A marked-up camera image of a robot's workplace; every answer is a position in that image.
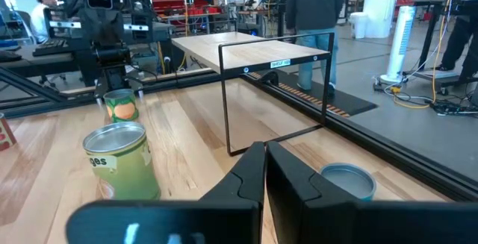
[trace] jeans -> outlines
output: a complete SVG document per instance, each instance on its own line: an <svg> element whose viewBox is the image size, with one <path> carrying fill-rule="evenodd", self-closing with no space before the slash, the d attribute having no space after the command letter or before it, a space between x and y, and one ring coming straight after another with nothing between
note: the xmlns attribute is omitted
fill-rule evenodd
<svg viewBox="0 0 478 244"><path fill-rule="evenodd" d="M468 53L463 61L462 76L472 76L478 70L478 19L471 17L470 22L457 18L455 28L448 39L447 50L443 54L441 65L454 69L455 62L462 56L465 45L470 41Z"/></svg>
<svg viewBox="0 0 478 244"><path fill-rule="evenodd" d="M303 34L316 34L324 32L333 32L335 34L334 38L334 50L332 52L332 66L330 69L330 83L334 84L337 82L337 51L338 51L338 38L337 31L335 28L327 28L322 30L303 30L297 31L297 35ZM327 51L329 47L329 35L314 35L297 38L297 45L313 47ZM299 65L299 81L298 84L304 90L310 90L312 85L312 64L313 63L304 63ZM320 69L322 70L322 77L325 80L326 77L326 60L320 61Z"/></svg>

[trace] label sticker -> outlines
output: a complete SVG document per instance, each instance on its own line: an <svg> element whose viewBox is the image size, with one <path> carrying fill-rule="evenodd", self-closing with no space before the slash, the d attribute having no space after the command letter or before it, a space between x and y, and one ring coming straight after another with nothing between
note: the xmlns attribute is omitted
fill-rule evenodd
<svg viewBox="0 0 478 244"><path fill-rule="evenodd" d="M282 66L289 66L291 64L291 60L279 60L279 61L274 61L270 63L270 68L279 68Z"/></svg>
<svg viewBox="0 0 478 244"><path fill-rule="evenodd" d="M93 168L109 168L109 169L116 169L117 168L117 157L113 155L95 155L94 157L90 157L90 163Z"/></svg>

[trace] keyboard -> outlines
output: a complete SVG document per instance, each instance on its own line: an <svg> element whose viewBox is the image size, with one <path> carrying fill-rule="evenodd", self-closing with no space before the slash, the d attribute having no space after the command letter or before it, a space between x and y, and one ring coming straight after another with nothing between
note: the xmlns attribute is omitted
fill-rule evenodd
<svg viewBox="0 0 478 244"><path fill-rule="evenodd" d="M39 57L49 54L70 53L88 48L88 44L83 40L48 39L44 44L39 45L35 49L33 56Z"/></svg>

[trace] black floor mat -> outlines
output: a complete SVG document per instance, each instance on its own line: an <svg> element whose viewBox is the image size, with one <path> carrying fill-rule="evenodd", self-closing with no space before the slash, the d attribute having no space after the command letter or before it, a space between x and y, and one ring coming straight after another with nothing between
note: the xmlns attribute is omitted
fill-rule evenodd
<svg viewBox="0 0 478 244"><path fill-rule="evenodd" d="M267 71L249 73L254 78L260 78ZM301 90L297 86L297 75L288 74L281 70L275 69L279 75L279 87L283 90L294 94L296 97L312 103L317 109L322 107L323 85L312 82L312 89L309 91ZM349 95L339 90L335 91L335 97L328 100L327 108L334 113L343 117L350 117L359 113L366 112L378 107L376 104L365 101L361 98Z"/></svg>

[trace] person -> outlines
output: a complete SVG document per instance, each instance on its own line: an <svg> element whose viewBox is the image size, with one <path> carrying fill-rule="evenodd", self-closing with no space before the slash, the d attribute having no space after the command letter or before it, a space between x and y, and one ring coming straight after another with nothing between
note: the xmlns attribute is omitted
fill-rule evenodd
<svg viewBox="0 0 478 244"><path fill-rule="evenodd" d="M335 25L342 10L344 0L287 0L285 20L286 28L298 35L331 33L335 35ZM329 35L316 35L297 38L297 44L327 50ZM335 94L336 60L338 51L338 38L335 36L332 51L332 68L330 71L329 96ZM325 78L326 62L321 63L322 76ZM312 82L312 63L299 65L299 80L297 85L303 90L310 90Z"/></svg>
<svg viewBox="0 0 478 244"><path fill-rule="evenodd" d="M455 27L448 39L447 49L441 59L441 65L437 67L441 71L455 69L456 61L462 56L465 45L470 41L468 53L463 61L463 70L460 80L473 77L478 72L478 17L458 16Z"/></svg>
<svg viewBox="0 0 478 244"><path fill-rule="evenodd" d="M45 14L43 10L48 6L56 5L57 0L37 0L39 4L31 12L31 33L38 44L44 43L49 38L46 30Z"/></svg>

